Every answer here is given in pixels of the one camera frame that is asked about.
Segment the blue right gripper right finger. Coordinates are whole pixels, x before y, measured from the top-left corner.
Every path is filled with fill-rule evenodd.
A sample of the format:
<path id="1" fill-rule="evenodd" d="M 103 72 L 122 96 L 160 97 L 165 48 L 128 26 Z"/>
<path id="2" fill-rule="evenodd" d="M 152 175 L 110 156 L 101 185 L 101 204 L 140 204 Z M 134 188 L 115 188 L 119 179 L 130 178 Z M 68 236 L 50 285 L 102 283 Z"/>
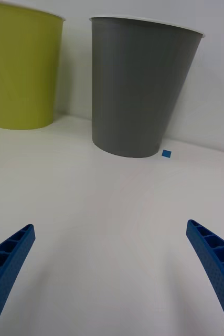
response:
<path id="1" fill-rule="evenodd" d="M 187 222 L 186 236 L 224 312 L 224 240 L 192 219 Z"/>

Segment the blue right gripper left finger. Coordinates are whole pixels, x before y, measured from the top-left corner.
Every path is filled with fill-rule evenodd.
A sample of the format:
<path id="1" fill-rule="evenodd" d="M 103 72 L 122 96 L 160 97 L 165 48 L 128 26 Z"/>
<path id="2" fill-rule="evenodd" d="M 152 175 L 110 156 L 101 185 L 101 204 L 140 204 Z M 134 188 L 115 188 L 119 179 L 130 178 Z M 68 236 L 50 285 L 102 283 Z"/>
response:
<path id="1" fill-rule="evenodd" d="M 28 224 L 0 244 L 0 315 L 35 239 Z"/>

